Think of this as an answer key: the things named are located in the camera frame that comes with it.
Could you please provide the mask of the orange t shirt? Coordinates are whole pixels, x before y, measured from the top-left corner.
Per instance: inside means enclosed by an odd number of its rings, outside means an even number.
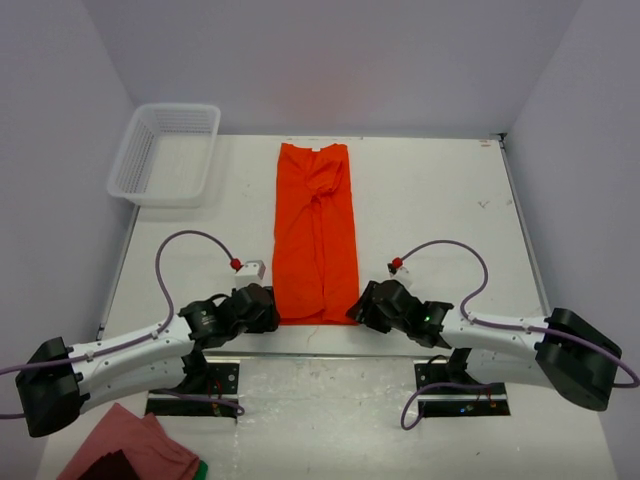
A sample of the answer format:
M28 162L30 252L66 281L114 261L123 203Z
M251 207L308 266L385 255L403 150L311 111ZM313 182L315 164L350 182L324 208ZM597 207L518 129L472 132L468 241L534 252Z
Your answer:
M354 324L347 311L359 298L359 267L346 145L281 145L272 283L282 324Z

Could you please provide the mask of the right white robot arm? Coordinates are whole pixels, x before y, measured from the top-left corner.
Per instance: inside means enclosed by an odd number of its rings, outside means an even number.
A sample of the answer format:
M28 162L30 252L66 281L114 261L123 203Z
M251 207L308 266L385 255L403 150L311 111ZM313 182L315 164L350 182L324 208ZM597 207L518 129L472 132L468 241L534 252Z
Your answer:
M370 282L347 315L378 332L398 330L422 347L448 350L447 363L429 381L441 392L517 383L604 411L621 357L614 342L570 310L478 320L454 304L422 301L396 280Z

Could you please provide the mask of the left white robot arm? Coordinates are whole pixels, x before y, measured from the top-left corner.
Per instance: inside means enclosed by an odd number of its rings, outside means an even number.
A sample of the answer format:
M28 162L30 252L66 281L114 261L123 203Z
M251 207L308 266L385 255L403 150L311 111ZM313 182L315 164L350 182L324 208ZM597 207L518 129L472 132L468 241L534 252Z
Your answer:
M40 438L99 405L139 392L198 392L208 379L206 350L241 334L273 332L279 323L272 289L252 283L194 301L168 324L84 344L47 340L17 370L19 416L30 437Z

